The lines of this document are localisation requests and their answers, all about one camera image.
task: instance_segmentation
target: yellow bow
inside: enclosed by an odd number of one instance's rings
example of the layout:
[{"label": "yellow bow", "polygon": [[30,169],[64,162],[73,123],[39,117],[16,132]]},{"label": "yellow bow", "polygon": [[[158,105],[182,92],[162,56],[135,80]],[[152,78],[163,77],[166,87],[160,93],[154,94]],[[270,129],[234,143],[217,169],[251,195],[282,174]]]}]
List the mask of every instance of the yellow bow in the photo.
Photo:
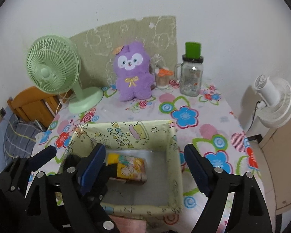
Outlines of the yellow bow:
[{"label": "yellow bow", "polygon": [[139,80],[138,76],[132,77],[132,78],[126,78],[125,82],[129,82],[129,88],[133,85],[136,86],[135,81]]}]

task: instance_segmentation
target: white fan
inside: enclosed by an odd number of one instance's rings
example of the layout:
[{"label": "white fan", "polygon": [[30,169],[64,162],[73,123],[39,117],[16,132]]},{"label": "white fan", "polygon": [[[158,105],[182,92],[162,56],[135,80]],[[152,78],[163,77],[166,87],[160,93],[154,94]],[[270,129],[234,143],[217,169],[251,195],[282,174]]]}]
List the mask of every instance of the white fan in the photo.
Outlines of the white fan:
[{"label": "white fan", "polygon": [[257,105],[257,116],[267,128],[279,128],[291,118],[291,86],[282,78],[272,81],[265,75],[260,75],[253,89],[263,101]]}]

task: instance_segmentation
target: electric fan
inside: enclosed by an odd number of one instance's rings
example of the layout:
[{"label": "electric fan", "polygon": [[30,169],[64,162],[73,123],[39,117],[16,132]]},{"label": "electric fan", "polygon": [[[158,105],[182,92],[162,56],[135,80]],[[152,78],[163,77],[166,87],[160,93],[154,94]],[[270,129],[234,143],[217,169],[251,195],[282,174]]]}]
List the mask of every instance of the electric fan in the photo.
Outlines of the electric fan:
[{"label": "electric fan", "polygon": [[272,81],[260,75],[253,85],[263,101],[257,105],[257,116],[267,128],[279,128],[291,118],[291,86],[282,78]]},{"label": "electric fan", "polygon": [[73,114],[97,105],[103,91],[97,87],[81,89],[78,82],[81,59],[75,45],[65,37],[44,36],[30,47],[27,56],[27,73],[36,87],[49,94],[62,94],[73,89],[75,98],[69,101]]}]

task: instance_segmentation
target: metal bolt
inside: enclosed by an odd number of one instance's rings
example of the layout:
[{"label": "metal bolt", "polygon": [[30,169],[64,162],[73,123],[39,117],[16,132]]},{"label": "metal bolt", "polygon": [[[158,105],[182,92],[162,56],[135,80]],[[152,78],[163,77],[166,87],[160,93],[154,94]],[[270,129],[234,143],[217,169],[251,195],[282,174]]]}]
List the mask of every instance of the metal bolt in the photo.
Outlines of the metal bolt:
[{"label": "metal bolt", "polygon": [[68,173],[73,173],[73,172],[75,172],[75,167],[69,167],[68,169],[67,169],[67,172]]},{"label": "metal bolt", "polygon": [[105,221],[103,222],[102,226],[107,229],[107,230],[112,230],[114,229],[114,223],[111,221]]},{"label": "metal bolt", "polygon": [[221,167],[217,166],[217,167],[214,168],[214,171],[217,172],[217,173],[222,173],[223,169]]},{"label": "metal bolt", "polygon": [[253,178],[253,174],[251,172],[246,172],[246,176],[250,179]]},{"label": "metal bolt", "polygon": [[44,172],[38,172],[36,174],[37,178],[41,178],[41,177],[43,177],[43,175],[44,175]]}]

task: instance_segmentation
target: fan base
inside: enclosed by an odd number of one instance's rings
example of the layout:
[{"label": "fan base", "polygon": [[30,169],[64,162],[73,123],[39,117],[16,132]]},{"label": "fan base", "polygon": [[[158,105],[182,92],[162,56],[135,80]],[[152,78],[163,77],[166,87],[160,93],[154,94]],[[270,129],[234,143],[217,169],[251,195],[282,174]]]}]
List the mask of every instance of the fan base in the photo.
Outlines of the fan base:
[{"label": "fan base", "polygon": [[101,89],[97,87],[90,87],[82,90],[83,99],[78,99],[77,97],[69,101],[69,112],[72,114],[78,114],[90,110],[92,107],[96,106],[104,96]]}]

